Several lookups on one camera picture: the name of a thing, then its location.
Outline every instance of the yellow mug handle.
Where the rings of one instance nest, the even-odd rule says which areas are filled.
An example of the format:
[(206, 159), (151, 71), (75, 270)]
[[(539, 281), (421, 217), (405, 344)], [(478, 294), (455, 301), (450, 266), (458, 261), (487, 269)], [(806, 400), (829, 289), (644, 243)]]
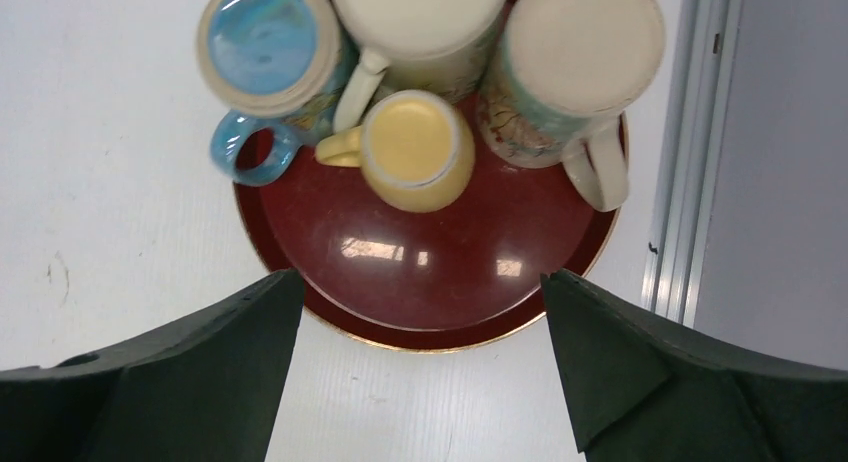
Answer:
[(315, 160), (334, 167), (359, 167), (362, 126), (331, 135), (315, 147)]

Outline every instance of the red tray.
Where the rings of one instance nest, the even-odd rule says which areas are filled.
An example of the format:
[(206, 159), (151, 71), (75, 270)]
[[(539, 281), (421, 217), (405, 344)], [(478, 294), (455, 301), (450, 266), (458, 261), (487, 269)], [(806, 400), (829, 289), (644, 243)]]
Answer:
[[(618, 211), (594, 211), (562, 166), (520, 169), (494, 155), (473, 123), (475, 102), (458, 105), (475, 132), (474, 174), (438, 212), (394, 209), (358, 170), (319, 165), (311, 149), (270, 185), (235, 186), (265, 266), (297, 268), (318, 319), (372, 345), (454, 351), (539, 320), (540, 274), (591, 269)], [(623, 118), (620, 137), (626, 151)], [(254, 136), (240, 162), (257, 165), (270, 141), (269, 133)]]

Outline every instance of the tray rim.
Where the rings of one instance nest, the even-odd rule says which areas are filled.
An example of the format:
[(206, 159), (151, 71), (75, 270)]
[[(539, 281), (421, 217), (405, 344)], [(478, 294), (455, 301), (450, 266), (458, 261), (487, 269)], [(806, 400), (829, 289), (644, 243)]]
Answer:
[[(619, 116), (619, 121), (620, 121), (620, 124), (621, 124), (621, 127), (619, 129), (619, 133), (621, 134), (621, 141), (620, 142), (622, 144), (622, 149), (624, 151), (624, 160), (625, 160), (625, 163), (627, 164), (628, 169), (629, 169), (629, 165), (630, 165), (630, 126), (628, 124), (627, 115), (626, 115), (625, 112), (621, 113), (621, 115)], [(247, 220), (245, 220), (244, 205), (242, 203), (242, 198), (240, 196), (240, 191), (243, 191), (243, 190), (257, 190), (257, 188), (256, 187), (240, 186), (239, 184), (233, 183), (233, 195), (235, 197), (236, 206), (238, 208), (239, 219), (241, 220), (242, 226), (244, 227), (244, 230), (247, 233), (247, 238), (250, 240), (250, 245), (253, 246), (253, 251), (254, 251), (254, 253), (256, 253), (256, 256), (259, 257), (259, 260), (262, 262), (262, 265), (265, 267), (266, 270), (268, 270), (269, 273), (271, 273), (273, 270), (271, 269), (271, 267), (268, 266), (268, 262), (265, 260), (265, 257), (263, 257), (262, 253), (259, 251), (259, 248), (257, 247), (257, 244), (255, 243), (256, 238), (254, 237), (253, 233), (251, 232), (250, 226), (248, 225)], [(613, 232), (615, 231), (615, 227), (618, 225), (618, 219), (619, 219), (620, 215), (621, 215), (621, 208), (615, 209), (612, 221), (610, 222), (609, 228), (607, 229), (607, 233), (606, 233), (606, 236), (604, 237), (603, 242), (601, 242), (601, 245), (600, 245), (600, 247), (598, 247), (598, 250), (595, 253), (594, 258), (592, 258), (592, 261), (589, 262), (589, 265), (586, 267), (586, 270), (584, 270), (583, 273), (580, 274), (580, 276), (585, 277), (586, 275), (588, 275), (592, 271), (592, 269), (595, 267), (595, 264), (597, 264), (598, 259), (601, 258), (601, 255), (603, 255), (604, 251), (607, 248), (607, 244), (609, 244), (609, 240), (612, 237)], [(292, 265), (291, 268), (298, 270), (297, 267), (294, 267), (294, 265)], [(312, 287), (313, 290), (318, 292), (319, 296), (324, 297), (321, 294), (320, 289), (318, 289), (314, 285), (312, 285), (312, 283), (306, 277), (304, 277), (304, 280)], [(310, 309), (306, 305), (305, 300), (304, 300), (303, 308), (304, 308), (304, 310), (306, 310), (306, 312), (309, 315), (312, 316), (313, 319), (317, 320), (322, 325), (325, 325), (325, 326), (329, 327), (330, 329), (332, 329), (333, 331), (335, 331), (339, 334), (342, 334), (344, 336), (347, 336), (347, 337), (349, 337), (353, 340), (365, 343), (365, 344), (370, 345), (372, 347), (378, 347), (380, 349), (387, 349), (387, 350), (391, 350), (391, 351), (394, 351), (394, 352), (406, 352), (406, 353), (414, 353), (414, 354), (451, 354), (451, 353), (460, 352), (460, 351), (463, 351), (463, 350), (474, 349), (474, 348), (477, 348), (477, 347), (483, 347), (485, 345), (489, 345), (489, 344), (495, 343), (499, 340), (503, 340), (503, 339), (506, 339), (507, 337), (515, 335), (518, 332), (520, 332), (520, 331), (526, 329), (527, 327), (530, 327), (531, 325), (535, 324), (536, 322), (540, 321), (541, 319), (543, 319), (545, 317), (545, 315), (547, 315), (547, 311), (542, 310), (539, 314), (534, 316), (532, 319), (524, 322), (520, 326), (515, 327), (515, 328), (513, 328), (512, 330), (510, 330), (506, 333), (500, 334), (498, 336), (489, 338), (489, 339), (481, 341), (481, 342), (475, 342), (473, 344), (467, 344), (467, 345), (462, 345), (462, 346), (457, 346), (457, 347), (446, 347), (446, 348), (437, 348), (437, 349), (413, 349), (413, 348), (409, 348), (409, 347), (399, 347), (399, 346), (396, 346), (396, 345), (386, 344), (384, 342), (378, 342), (376, 340), (371, 340), (367, 337), (363, 337), (361, 335), (357, 335), (357, 334), (354, 334), (352, 332), (349, 332), (349, 331), (335, 325), (334, 323), (330, 322), (329, 320), (321, 317), (317, 313), (315, 313), (312, 309)]]

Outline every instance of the white mug handle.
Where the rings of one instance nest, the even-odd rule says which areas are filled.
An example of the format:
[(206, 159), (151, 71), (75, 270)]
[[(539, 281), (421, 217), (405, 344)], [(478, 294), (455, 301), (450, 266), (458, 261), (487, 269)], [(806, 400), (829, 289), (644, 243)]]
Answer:
[(618, 140), (618, 124), (609, 124), (590, 135), (583, 143), (562, 153), (562, 165), (577, 192), (599, 212), (621, 207), (627, 200), (630, 184), (627, 164)]
[(341, 132), (359, 125), (368, 102), (380, 86), (391, 61), (368, 47), (359, 55), (359, 64), (353, 70), (333, 117), (333, 132)]

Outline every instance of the white table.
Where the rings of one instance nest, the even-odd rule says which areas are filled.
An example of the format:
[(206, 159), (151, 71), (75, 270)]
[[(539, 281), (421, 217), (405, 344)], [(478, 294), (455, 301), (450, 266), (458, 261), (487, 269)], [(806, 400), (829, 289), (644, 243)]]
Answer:
[[(207, 0), (0, 0), (0, 369), (52, 365), (266, 274), (207, 143), (224, 106), (197, 72)], [(638, 301), (681, 0), (629, 111), (632, 194), (589, 278)], [(271, 461), (571, 461), (543, 321), (415, 355), (304, 315)]]

